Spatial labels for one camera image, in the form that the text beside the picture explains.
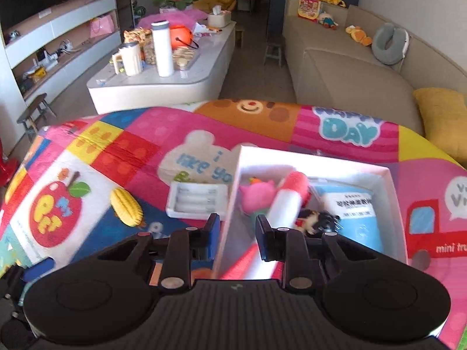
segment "orange bucket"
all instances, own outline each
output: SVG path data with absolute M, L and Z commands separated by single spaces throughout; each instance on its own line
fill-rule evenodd
M 193 42 L 193 33 L 183 25 L 175 25 L 170 27 L 170 41 L 172 49 L 180 46 L 190 46 Z

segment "white thermos bottle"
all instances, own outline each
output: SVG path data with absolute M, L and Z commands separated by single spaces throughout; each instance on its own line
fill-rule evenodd
M 160 77 L 169 77 L 174 73 L 172 44 L 170 42 L 169 21 L 151 24 L 154 51 L 156 53 L 157 72 Z

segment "gray neck pillow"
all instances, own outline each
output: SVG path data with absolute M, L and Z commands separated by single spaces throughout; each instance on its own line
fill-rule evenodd
M 377 30 L 371 45 L 375 58 L 388 66 L 400 62 L 405 57 L 408 47 L 409 33 L 394 27 L 391 22 L 386 22 Z

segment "yellow corn toy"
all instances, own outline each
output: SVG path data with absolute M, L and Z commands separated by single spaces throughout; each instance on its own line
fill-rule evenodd
M 110 203 L 125 225 L 134 227 L 141 224 L 143 211 L 130 192 L 123 188 L 114 189 L 110 194 Z

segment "apple illustration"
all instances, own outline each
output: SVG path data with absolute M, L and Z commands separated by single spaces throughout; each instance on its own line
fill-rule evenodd
M 43 247 L 57 246 L 69 236 L 81 214 L 81 198 L 90 192 L 86 183 L 76 182 L 78 172 L 65 184 L 62 180 L 68 174 L 68 169 L 62 169 L 59 180 L 46 185 L 32 203 L 29 227 Z

